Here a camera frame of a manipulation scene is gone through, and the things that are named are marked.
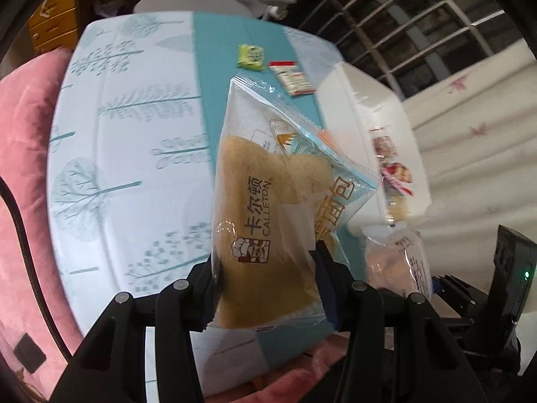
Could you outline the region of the red white cartoon snack bag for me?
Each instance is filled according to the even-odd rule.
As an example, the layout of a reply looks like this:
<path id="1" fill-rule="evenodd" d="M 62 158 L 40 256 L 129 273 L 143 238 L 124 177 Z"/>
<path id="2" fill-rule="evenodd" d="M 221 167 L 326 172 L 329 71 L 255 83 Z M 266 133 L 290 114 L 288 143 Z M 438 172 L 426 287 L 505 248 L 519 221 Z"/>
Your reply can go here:
<path id="1" fill-rule="evenodd" d="M 373 128 L 371 138 L 382 177 L 388 220 L 391 223 L 404 221 L 409 213 L 409 199 L 414 197 L 412 174 L 400 162 L 399 152 L 384 127 Z"/>

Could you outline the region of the white floral curtain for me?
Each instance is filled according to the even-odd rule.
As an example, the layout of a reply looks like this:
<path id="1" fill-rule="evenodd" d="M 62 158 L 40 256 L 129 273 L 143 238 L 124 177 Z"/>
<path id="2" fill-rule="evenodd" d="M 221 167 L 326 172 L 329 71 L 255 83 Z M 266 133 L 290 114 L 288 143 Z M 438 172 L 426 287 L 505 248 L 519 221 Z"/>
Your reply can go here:
<path id="1" fill-rule="evenodd" d="M 536 59 L 524 40 L 404 102 L 431 192 L 431 270 L 486 289 L 499 226 L 536 238 Z"/>

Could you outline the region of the pink quilted blanket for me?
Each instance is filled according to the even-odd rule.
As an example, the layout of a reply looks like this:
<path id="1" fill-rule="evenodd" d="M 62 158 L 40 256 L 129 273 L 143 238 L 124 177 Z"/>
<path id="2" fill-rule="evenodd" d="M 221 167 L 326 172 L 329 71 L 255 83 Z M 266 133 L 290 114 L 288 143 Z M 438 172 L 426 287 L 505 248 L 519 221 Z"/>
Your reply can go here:
<path id="1" fill-rule="evenodd" d="M 81 332 L 68 307 L 50 238 L 46 210 L 46 163 L 55 104 L 71 53 L 45 53 L 1 81 L 1 176 L 21 211 L 46 304 L 70 350 Z M 46 354 L 30 374 L 14 356 L 27 333 Z M 1 353 L 31 393 L 49 398 L 66 362 L 39 311 L 27 277 L 13 220 L 1 209 Z"/>

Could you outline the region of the small black device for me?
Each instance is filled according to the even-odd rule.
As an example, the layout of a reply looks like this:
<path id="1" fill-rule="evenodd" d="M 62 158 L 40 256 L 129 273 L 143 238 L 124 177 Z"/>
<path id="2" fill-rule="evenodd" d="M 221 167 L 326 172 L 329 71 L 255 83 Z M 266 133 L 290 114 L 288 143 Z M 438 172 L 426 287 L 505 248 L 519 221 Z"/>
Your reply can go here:
<path id="1" fill-rule="evenodd" d="M 21 337 L 13 352 L 16 359 L 30 374 L 35 373 L 46 362 L 46 354 L 27 333 Z"/>

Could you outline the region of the white plastic storage bin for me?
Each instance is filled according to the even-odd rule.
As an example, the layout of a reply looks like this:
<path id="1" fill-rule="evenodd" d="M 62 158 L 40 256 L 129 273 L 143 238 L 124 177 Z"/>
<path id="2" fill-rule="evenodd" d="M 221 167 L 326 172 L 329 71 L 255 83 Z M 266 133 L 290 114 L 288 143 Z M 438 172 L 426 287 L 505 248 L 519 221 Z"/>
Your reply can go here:
<path id="1" fill-rule="evenodd" d="M 354 66 L 339 63 L 316 92 L 334 143 L 380 181 L 379 189 L 347 223 L 349 233 L 421 220 L 431 205 L 417 140 L 398 96 Z"/>

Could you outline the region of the white leaf-print tablecloth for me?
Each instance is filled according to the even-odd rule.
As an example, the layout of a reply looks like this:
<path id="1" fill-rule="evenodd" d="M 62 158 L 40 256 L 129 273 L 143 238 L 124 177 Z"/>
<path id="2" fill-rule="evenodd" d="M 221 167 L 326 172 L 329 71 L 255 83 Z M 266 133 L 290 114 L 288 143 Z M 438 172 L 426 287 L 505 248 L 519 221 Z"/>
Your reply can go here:
<path id="1" fill-rule="evenodd" d="M 342 59 L 299 30 L 201 12 L 107 18 L 79 39 L 55 107 L 47 209 L 82 333 L 115 294 L 156 294 L 207 260 L 216 146 L 241 45 L 298 63 L 313 84 Z"/>

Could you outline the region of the metal window grille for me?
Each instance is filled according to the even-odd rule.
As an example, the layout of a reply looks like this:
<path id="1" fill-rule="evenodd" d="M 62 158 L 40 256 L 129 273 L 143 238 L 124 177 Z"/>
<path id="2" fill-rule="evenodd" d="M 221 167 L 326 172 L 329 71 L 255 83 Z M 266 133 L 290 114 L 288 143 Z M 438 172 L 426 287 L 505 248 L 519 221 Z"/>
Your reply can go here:
<path id="1" fill-rule="evenodd" d="M 285 23 L 403 99 L 522 37 L 495 0 L 297 0 Z"/>

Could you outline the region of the small red white packet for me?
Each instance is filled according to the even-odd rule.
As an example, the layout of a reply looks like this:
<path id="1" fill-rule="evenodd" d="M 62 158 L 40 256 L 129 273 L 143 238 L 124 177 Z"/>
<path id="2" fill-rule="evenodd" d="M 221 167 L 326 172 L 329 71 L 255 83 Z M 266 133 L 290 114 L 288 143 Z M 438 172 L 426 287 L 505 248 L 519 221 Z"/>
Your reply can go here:
<path id="1" fill-rule="evenodd" d="M 272 61 L 268 68 L 290 96 L 304 96 L 315 92 L 314 86 L 295 61 Z"/>

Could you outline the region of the teal striped table runner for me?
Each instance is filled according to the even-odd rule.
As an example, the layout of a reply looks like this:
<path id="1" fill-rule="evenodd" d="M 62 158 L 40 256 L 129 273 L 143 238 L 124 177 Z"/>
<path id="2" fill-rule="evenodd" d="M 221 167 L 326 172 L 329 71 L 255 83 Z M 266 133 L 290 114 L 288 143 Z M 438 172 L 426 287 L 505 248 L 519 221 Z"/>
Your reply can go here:
<path id="1" fill-rule="evenodd" d="M 202 110 L 210 147 L 211 164 L 217 164 L 218 146 L 228 106 L 237 105 L 240 115 L 249 105 L 259 103 L 235 87 L 232 78 L 240 76 L 276 89 L 275 98 L 292 105 L 317 125 L 322 124 L 315 96 L 291 99 L 269 70 L 247 71 L 237 67 L 240 45 L 260 46 L 269 61 L 295 61 L 313 86 L 318 86 L 330 74 L 335 64 L 343 61 L 331 42 L 311 34 L 259 21 L 254 18 L 196 12 L 193 15 L 194 49 Z"/>

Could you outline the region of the small green snack packet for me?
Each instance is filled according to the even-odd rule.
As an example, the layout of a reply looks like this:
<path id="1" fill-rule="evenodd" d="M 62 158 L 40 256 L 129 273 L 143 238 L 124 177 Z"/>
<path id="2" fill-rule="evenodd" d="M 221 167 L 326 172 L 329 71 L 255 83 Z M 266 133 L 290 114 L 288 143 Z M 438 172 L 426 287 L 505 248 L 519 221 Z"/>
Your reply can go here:
<path id="1" fill-rule="evenodd" d="M 264 57 L 263 47 L 242 44 L 238 46 L 237 66 L 253 71 L 262 71 L 265 68 Z"/>

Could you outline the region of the Calleton bread bag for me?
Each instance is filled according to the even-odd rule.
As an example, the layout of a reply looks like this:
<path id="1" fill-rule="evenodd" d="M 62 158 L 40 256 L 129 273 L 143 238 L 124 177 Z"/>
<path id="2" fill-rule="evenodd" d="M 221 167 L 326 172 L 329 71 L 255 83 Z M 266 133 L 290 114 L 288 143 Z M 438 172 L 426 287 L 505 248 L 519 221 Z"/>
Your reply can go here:
<path id="1" fill-rule="evenodd" d="M 313 325 L 325 317 L 311 257 L 336 237 L 380 182 L 321 134 L 276 89 L 248 78 L 235 87 L 259 103 L 241 116 L 228 100 L 218 146 L 212 231 L 215 325 Z"/>

